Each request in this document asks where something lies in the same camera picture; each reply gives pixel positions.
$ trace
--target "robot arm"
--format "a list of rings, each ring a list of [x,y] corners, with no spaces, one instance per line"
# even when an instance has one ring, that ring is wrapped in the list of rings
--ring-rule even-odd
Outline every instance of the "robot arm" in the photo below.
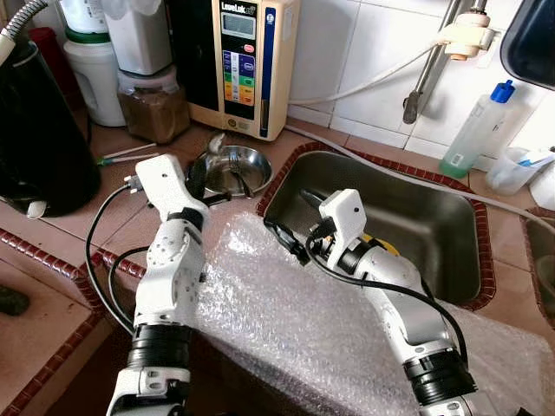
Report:
[[[356,190],[335,192],[319,206],[333,231],[317,245],[327,268],[360,281],[394,284],[424,294],[421,277],[408,259],[362,239],[366,215]],[[478,392],[442,315],[415,297],[363,288],[395,358],[405,370],[422,416],[496,416],[487,395]]]
[[[183,416],[188,395],[188,344],[205,262],[200,233],[208,207],[185,188],[179,161],[162,155],[136,172],[162,224],[139,283],[133,346],[120,371],[107,416]]]

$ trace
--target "sink basin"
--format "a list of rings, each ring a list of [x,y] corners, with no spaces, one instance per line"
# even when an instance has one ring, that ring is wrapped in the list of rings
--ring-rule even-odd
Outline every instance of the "sink basin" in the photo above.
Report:
[[[555,219],[543,219],[555,225]],[[539,283],[539,301],[544,305],[547,317],[555,319],[555,236],[530,220],[526,221],[526,231],[533,268]]]
[[[391,178],[335,153],[305,153],[265,212],[303,236],[321,218],[299,195],[302,188],[326,197],[357,189],[368,217],[365,232],[413,262],[436,297],[464,304],[480,293],[475,211],[465,198]]]

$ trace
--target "digital display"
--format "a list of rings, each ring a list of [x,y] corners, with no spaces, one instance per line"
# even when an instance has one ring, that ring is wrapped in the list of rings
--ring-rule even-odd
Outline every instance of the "digital display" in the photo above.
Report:
[[[252,17],[242,17],[227,13],[222,13],[222,15],[224,18],[223,26],[225,31],[243,34],[248,37],[254,36],[255,19]]]

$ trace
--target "fork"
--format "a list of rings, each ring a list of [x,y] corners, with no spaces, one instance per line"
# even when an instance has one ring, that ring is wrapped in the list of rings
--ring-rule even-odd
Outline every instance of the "fork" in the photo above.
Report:
[[[229,170],[235,177],[239,185],[243,188],[243,193],[247,198],[254,197],[254,193],[250,188],[249,184],[246,183],[245,178],[241,174],[241,166],[239,165],[239,159],[236,153],[230,153],[229,155]]]

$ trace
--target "white hose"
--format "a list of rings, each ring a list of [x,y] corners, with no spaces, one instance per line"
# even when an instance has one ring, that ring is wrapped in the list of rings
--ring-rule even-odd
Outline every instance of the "white hose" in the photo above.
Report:
[[[349,156],[350,158],[356,160],[357,162],[360,162],[360,163],[362,163],[362,164],[364,164],[368,167],[376,169],[378,172],[385,173],[386,175],[389,175],[393,178],[404,180],[405,182],[409,182],[410,184],[426,186],[427,188],[435,189],[436,191],[452,193],[453,195],[458,195],[460,197],[473,199],[475,201],[483,202],[484,204],[495,206],[495,207],[500,208],[502,210],[509,211],[509,212],[514,213],[514,214],[520,215],[521,217],[528,218],[528,219],[532,220],[533,222],[538,223],[539,225],[545,227],[552,234],[555,234],[555,227],[551,226],[549,223],[547,223],[546,221],[544,221],[540,217],[536,217],[535,215],[531,214],[528,211],[521,210],[520,208],[517,208],[515,206],[496,201],[495,199],[481,197],[480,195],[476,195],[474,193],[457,191],[456,189],[449,188],[448,186],[437,185],[435,183],[426,182],[424,180],[420,180],[420,179],[412,178],[412,177],[407,176],[407,175],[403,175],[402,173],[391,171],[386,167],[379,166],[375,163],[372,163],[372,162],[366,160],[365,158],[360,157],[356,153],[353,153],[350,150],[347,150],[344,147],[339,146],[336,143],[325,139],[324,137],[320,137],[316,134],[309,133],[309,132],[306,132],[306,131],[304,131],[300,128],[296,128],[296,127],[289,126],[289,125],[285,126],[285,129],[287,129],[289,131],[292,131],[293,133],[301,134],[304,137],[308,137],[309,139],[313,139],[313,140],[319,141],[321,143],[324,143],[325,145],[327,145],[329,147],[332,147],[333,149],[336,149],[338,152],[344,154],[345,156]]]
[[[294,105],[294,106],[308,106],[310,104],[317,104],[319,102],[339,100],[340,98],[347,97],[347,96],[352,95],[354,93],[358,93],[359,91],[362,91],[366,88],[373,87],[375,84],[377,84],[378,82],[383,81],[387,77],[393,75],[395,72],[399,72],[401,69],[407,67],[408,65],[410,65],[411,63],[416,61],[418,58],[420,58],[422,55],[426,54],[434,46],[435,46],[435,42],[430,43],[425,48],[420,49],[416,53],[416,55],[411,56],[410,58],[408,58],[405,61],[397,63],[393,67],[391,67],[389,69],[386,69],[385,71],[383,71],[380,74],[374,76],[373,78],[363,82],[362,84],[360,84],[360,85],[358,85],[354,88],[348,89],[347,91],[343,91],[341,93],[330,95],[328,97],[309,98],[309,99],[304,99],[304,100],[291,100],[291,101],[289,101],[289,103]]]

